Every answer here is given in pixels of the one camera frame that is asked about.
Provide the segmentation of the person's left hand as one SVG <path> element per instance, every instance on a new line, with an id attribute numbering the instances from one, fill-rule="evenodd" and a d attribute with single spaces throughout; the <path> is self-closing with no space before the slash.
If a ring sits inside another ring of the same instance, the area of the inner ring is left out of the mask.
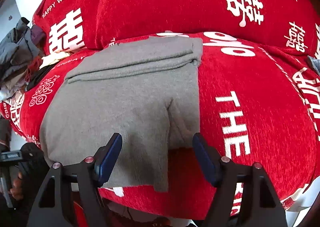
<path id="1" fill-rule="evenodd" d="M 12 197 L 16 200 L 23 198 L 22 184 L 22 173 L 19 172 L 17 178 L 12 182 L 12 188 L 10 189 Z"/>

